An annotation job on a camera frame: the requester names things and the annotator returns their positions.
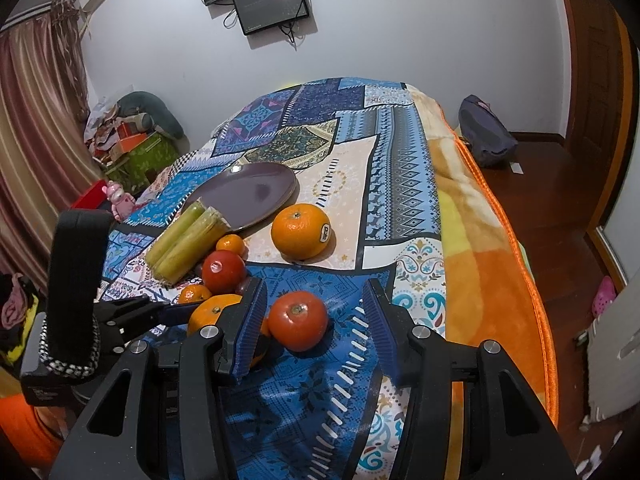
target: curtain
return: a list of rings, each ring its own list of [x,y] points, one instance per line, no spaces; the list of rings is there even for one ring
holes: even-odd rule
[[[0,270],[42,290],[59,211],[100,179],[82,142],[76,20],[47,13],[0,34]]]

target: plate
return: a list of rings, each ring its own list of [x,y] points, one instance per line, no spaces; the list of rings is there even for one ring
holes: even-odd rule
[[[197,199],[214,207],[239,231],[275,213],[296,189],[296,174],[276,162],[236,164],[200,184],[182,206]]]

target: blanket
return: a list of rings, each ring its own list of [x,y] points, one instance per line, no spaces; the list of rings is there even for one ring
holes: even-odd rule
[[[371,276],[415,322],[448,339],[500,341],[557,418],[548,324],[513,232],[437,103],[410,86],[345,77],[255,100],[132,215],[127,232],[166,227],[208,178],[231,164],[267,160],[296,171],[295,200],[324,208],[337,236],[326,253],[294,267],[273,246],[267,221],[245,234],[249,268],[268,280],[270,299],[296,288],[318,294],[334,329],[322,351],[301,359],[279,349],[223,395],[241,478],[388,478],[408,391],[377,367],[358,304]],[[189,275],[170,290],[155,282],[143,260],[149,242],[114,235],[103,299],[175,301],[199,281]],[[180,340],[184,328],[158,327],[147,337]],[[457,478],[460,392],[452,413],[447,475]]]

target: backpack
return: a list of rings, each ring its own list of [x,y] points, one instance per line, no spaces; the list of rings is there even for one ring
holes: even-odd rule
[[[481,168],[508,160],[518,141],[494,115],[489,105],[475,95],[466,97],[458,113],[460,131]]]

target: pink shoe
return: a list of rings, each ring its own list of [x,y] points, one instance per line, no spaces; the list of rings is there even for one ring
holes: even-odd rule
[[[593,303],[591,303],[593,317],[601,316],[615,299],[616,288],[613,286],[613,280],[609,276],[605,276],[600,282],[596,297],[593,298]]]

